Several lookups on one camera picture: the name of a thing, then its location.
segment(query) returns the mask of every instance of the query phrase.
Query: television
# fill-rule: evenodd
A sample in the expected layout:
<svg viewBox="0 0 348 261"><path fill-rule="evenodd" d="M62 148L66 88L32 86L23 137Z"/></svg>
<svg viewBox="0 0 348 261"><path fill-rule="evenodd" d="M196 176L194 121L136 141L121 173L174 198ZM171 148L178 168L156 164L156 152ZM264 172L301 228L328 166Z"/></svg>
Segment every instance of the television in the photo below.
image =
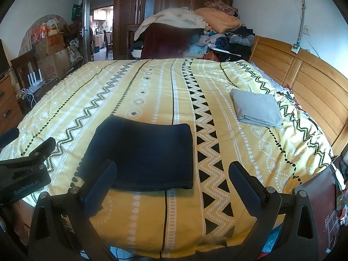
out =
<svg viewBox="0 0 348 261"><path fill-rule="evenodd" d="M5 55L5 51L3 50L2 40L0 39L0 79L5 75L5 72L7 72L9 69L10 65Z"/></svg>

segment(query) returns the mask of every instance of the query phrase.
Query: open door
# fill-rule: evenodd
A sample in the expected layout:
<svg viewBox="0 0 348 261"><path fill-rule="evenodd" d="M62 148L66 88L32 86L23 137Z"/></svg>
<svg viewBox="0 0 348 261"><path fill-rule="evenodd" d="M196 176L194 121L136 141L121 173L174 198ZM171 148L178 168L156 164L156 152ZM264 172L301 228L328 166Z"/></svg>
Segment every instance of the open door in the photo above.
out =
<svg viewBox="0 0 348 261"><path fill-rule="evenodd" d="M89 40L89 3L88 0L82 0L82 40L84 63L90 62L90 40Z"/></svg>

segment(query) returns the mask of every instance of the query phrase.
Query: doorway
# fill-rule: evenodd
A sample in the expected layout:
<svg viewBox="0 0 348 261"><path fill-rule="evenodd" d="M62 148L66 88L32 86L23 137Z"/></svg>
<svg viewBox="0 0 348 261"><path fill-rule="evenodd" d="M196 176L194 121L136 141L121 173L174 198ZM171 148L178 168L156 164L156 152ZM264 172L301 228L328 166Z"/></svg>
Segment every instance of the doorway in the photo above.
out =
<svg viewBox="0 0 348 261"><path fill-rule="evenodd" d="M114 0L87 0L86 25L89 29L87 42L92 60L112 60L112 26Z"/></svg>

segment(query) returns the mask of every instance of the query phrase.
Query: cardboard box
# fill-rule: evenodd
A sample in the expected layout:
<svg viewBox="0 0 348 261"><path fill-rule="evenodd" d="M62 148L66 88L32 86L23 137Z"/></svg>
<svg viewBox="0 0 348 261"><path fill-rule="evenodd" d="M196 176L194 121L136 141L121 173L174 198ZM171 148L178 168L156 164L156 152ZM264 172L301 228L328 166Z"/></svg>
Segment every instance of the cardboard box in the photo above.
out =
<svg viewBox="0 0 348 261"><path fill-rule="evenodd" d="M53 56L38 61L38 67L41 70L44 80L60 77L72 68L68 49L64 49L55 53Z"/></svg>
<svg viewBox="0 0 348 261"><path fill-rule="evenodd" d="M34 44L36 59L43 60L65 49L63 33L50 35Z"/></svg>

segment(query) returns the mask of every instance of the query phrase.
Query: pile of clothes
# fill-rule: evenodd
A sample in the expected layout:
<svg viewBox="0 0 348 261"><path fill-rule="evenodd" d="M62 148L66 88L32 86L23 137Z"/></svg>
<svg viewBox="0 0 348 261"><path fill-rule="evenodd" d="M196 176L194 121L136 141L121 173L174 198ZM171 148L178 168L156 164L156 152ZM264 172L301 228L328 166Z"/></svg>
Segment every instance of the pile of clothes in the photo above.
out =
<svg viewBox="0 0 348 261"><path fill-rule="evenodd" d="M227 59L230 62L241 59L247 61L251 55L254 38L253 30L245 26L235 31L224 32L224 34L219 34L211 27L207 27L202 35L192 36L191 46L186 53L207 55L215 48L218 50L214 50L213 53L217 55L220 62L225 62Z"/></svg>
<svg viewBox="0 0 348 261"><path fill-rule="evenodd" d="M248 60L255 34L237 18L238 9L221 0L190 11L169 8L148 17L136 31L141 59L191 57L219 62Z"/></svg>

